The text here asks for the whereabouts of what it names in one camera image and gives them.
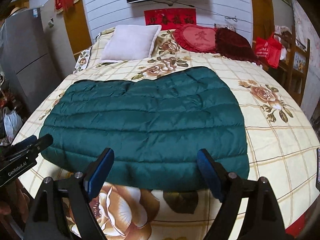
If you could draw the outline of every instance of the dark red pillow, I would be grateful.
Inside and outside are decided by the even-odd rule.
[[[216,53],[215,28],[206,28],[194,24],[177,27],[174,32],[176,42],[188,51]]]
[[[247,39],[225,28],[218,29],[216,32],[216,52],[233,60],[249,61],[260,65]]]

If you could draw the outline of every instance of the metal screw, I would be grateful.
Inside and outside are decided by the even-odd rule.
[[[268,179],[266,177],[261,177],[260,179],[261,179],[262,183],[267,183],[268,182]]]
[[[81,171],[78,171],[78,172],[75,173],[75,177],[77,179],[81,178],[82,176],[83,176],[83,173]]]
[[[43,180],[43,182],[44,182],[45,184],[49,183],[50,181],[51,181],[51,177],[46,177],[46,178],[44,178],[44,180]]]
[[[237,174],[235,172],[229,172],[228,176],[231,179],[235,179],[237,177]]]

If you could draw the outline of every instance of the green quilted blanket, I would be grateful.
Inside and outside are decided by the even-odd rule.
[[[247,178],[247,142],[238,102],[207,67],[156,80],[84,80],[71,85],[40,131],[42,152],[69,171],[84,171],[104,148],[115,152],[113,184],[164,191],[206,188],[196,165],[206,148],[228,171]]]

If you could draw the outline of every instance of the curtain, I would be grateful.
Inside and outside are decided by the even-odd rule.
[[[297,0],[292,0],[296,37],[305,46],[310,39],[310,61],[301,109],[311,118],[320,98],[320,38]]]

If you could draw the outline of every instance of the white wall panel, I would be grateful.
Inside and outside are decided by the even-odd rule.
[[[179,0],[181,3],[196,7],[197,24],[213,26],[232,25],[237,32],[252,42],[252,5],[251,0]],[[162,8],[190,8],[181,4],[168,7],[165,4],[145,1],[127,4],[126,0],[84,0],[89,29],[95,37],[99,32],[119,24],[144,25],[144,11]],[[225,19],[236,17],[238,22]]]

